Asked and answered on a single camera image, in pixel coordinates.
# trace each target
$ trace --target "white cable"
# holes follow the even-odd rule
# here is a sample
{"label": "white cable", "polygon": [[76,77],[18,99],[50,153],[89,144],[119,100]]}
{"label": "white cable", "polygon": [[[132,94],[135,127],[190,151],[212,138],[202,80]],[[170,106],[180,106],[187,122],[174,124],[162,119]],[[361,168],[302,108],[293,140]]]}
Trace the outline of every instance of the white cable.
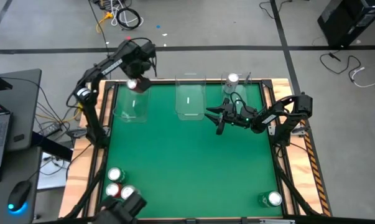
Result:
{"label": "white cable", "polygon": [[353,80],[353,83],[354,83],[357,87],[360,87],[360,88],[367,88],[367,87],[374,86],[375,83],[373,83],[373,84],[369,84],[369,85],[365,85],[365,86],[362,86],[362,85],[357,84],[356,81],[354,80],[354,76],[355,76],[357,73],[359,73],[360,71],[363,71],[364,69],[366,69],[366,68],[365,68],[365,67],[361,67],[361,68],[359,68],[359,69],[357,69],[357,70],[355,70],[355,71],[353,72],[353,75],[351,76],[351,79]]}
{"label": "white cable", "polygon": [[[124,5],[122,4],[121,0],[118,0],[119,6],[117,6],[117,7],[113,7],[113,0],[110,0],[110,3],[111,3],[111,13],[113,15],[113,20],[111,20],[111,25],[116,26],[116,25],[118,25],[118,21],[117,21],[116,16],[117,16],[117,12],[119,11],[119,6],[121,6],[121,8],[124,8]],[[121,14],[122,15],[121,15],[121,18],[119,18],[119,20],[121,22],[125,23],[127,26],[129,26],[130,22],[133,22],[133,21],[137,20],[137,18],[135,18],[131,21],[128,21],[126,19],[126,11],[123,11]],[[140,17],[140,18],[141,18],[141,23],[139,24],[139,26],[141,26],[144,22],[143,17]]]}

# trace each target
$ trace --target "computer mouse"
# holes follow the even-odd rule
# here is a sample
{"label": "computer mouse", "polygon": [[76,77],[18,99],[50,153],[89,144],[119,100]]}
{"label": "computer mouse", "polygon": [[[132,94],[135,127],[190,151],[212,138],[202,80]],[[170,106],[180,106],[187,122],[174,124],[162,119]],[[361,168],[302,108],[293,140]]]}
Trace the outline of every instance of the computer mouse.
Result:
{"label": "computer mouse", "polygon": [[10,211],[18,211],[27,200],[28,193],[30,192],[31,182],[29,180],[20,181],[14,186],[9,200],[7,201],[7,207]]}

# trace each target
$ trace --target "green table surface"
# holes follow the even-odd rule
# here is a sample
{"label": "green table surface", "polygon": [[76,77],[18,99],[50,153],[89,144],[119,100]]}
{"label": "green table surface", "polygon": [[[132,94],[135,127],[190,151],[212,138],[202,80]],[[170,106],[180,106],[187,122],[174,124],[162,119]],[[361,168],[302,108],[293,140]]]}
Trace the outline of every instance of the green table surface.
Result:
{"label": "green table surface", "polygon": [[[128,89],[120,86],[117,107]],[[258,84],[246,87],[248,104],[262,108]],[[222,103],[221,85],[206,85],[206,105]],[[113,119],[107,168],[126,171],[127,184],[147,200],[138,218],[278,217],[264,208],[262,192],[277,190],[267,133],[226,125],[223,135],[207,118],[182,121],[175,112],[175,85],[153,85],[147,121]],[[105,177],[105,188],[111,181]]]}

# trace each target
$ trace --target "computer tower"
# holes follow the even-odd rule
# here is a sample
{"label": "computer tower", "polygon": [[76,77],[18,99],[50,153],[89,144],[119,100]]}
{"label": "computer tower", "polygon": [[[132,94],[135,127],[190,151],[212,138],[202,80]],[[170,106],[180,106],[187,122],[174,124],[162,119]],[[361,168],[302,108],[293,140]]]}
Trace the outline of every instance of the computer tower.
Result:
{"label": "computer tower", "polygon": [[331,47],[347,47],[375,20],[375,0],[331,0],[317,19]]}

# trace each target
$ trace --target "transparent container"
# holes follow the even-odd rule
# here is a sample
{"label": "transparent container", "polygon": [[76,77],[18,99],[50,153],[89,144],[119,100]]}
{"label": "transparent container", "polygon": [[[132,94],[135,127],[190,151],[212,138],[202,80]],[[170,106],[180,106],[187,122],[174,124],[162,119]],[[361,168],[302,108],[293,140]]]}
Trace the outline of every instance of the transparent container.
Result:
{"label": "transparent container", "polygon": [[113,110],[114,117],[126,123],[146,122],[150,89],[144,93],[137,93],[124,85],[119,91],[120,94],[117,97],[116,106]]}
{"label": "transparent container", "polygon": [[251,85],[251,72],[222,73],[220,90],[222,95],[222,102],[225,98],[229,98],[230,103],[233,101],[236,102],[236,109],[239,113],[241,111],[241,108],[243,107],[243,103],[238,100],[243,100],[248,106],[252,105],[252,97],[250,97],[252,95],[250,89]]}
{"label": "transparent container", "polygon": [[201,120],[206,108],[206,77],[185,73],[175,77],[175,110],[181,120]]}

